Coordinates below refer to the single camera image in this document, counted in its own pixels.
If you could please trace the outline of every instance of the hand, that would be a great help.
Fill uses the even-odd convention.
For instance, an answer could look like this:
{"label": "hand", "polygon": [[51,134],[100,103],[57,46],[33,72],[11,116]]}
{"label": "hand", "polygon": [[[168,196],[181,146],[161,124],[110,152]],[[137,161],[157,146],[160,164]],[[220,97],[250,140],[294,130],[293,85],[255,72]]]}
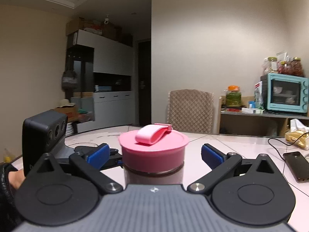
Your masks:
{"label": "hand", "polygon": [[25,179],[24,170],[18,170],[18,171],[11,171],[9,172],[9,183],[13,186],[13,188],[18,189],[22,182]]}

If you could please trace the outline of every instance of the blue gripper pad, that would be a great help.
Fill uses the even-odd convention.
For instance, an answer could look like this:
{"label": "blue gripper pad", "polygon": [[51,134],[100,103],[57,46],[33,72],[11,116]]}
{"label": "blue gripper pad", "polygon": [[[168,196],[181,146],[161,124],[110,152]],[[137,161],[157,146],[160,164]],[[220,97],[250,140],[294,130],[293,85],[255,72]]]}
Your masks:
{"label": "blue gripper pad", "polygon": [[100,168],[109,160],[109,145],[103,143],[86,154],[86,161],[94,168]]}
{"label": "blue gripper pad", "polygon": [[213,170],[222,164],[228,157],[209,144],[204,144],[201,150],[202,160]]}

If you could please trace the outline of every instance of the quilted chair cover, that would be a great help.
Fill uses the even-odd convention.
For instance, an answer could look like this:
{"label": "quilted chair cover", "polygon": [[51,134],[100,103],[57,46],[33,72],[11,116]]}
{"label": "quilted chair cover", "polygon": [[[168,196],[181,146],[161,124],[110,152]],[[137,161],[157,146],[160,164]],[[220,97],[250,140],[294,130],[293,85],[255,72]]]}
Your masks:
{"label": "quilted chair cover", "polygon": [[173,90],[168,94],[167,123],[181,132],[209,134],[214,121],[214,94],[200,90]]}

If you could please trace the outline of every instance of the orange lid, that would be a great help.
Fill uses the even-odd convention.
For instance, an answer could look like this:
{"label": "orange lid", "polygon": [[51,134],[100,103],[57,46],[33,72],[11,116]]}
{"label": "orange lid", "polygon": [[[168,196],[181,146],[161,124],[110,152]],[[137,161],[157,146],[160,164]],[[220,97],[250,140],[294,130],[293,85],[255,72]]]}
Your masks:
{"label": "orange lid", "polygon": [[237,86],[237,85],[230,85],[228,87],[228,90],[239,90],[239,86]]}

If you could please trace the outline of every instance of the smartphone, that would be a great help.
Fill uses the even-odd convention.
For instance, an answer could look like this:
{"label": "smartphone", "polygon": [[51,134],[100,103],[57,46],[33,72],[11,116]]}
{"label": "smartphone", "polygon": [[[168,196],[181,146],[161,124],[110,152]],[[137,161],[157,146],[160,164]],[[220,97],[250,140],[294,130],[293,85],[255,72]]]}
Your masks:
{"label": "smartphone", "polygon": [[298,183],[309,181],[309,162],[300,152],[284,153],[283,158]]}

